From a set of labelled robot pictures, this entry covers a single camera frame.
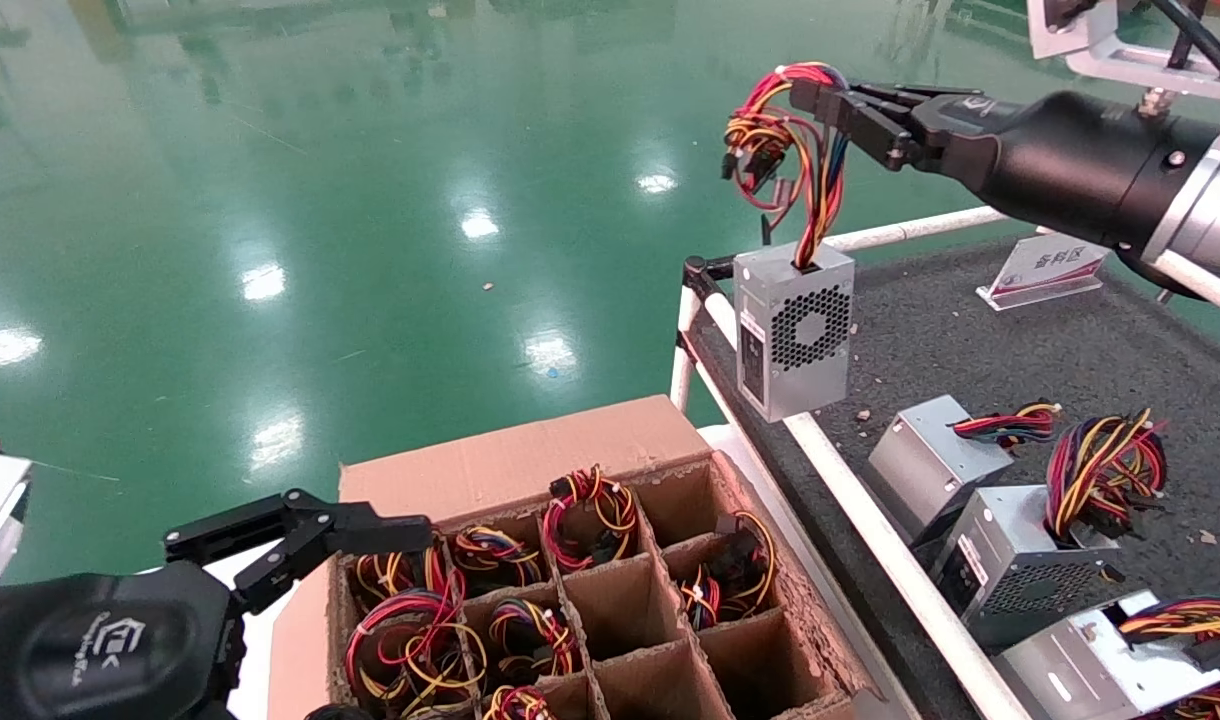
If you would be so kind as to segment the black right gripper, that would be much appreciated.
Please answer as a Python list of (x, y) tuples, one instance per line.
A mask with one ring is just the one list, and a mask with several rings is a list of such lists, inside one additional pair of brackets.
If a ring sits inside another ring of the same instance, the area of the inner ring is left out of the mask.
[[(1220, 132), (1080, 92), (1021, 105), (977, 88), (795, 79), (789, 103), (881, 167), (916, 161), (1006, 217), (1118, 251), (1136, 273), (1139, 250)], [(893, 122), (908, 113), (910, 131)]]

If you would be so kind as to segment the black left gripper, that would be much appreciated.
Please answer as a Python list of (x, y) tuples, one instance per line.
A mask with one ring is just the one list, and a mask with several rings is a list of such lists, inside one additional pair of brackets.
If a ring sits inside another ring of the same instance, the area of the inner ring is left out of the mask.
[[(165, 561), (126, 577), (78, 574), (0, 588), (0, 719), (229, 719), (261, 614), (337, 553), (422, 552), (423, 515), (290, 489), (167, 530)], [(195, 564), (277, 544), (235, 575)]]

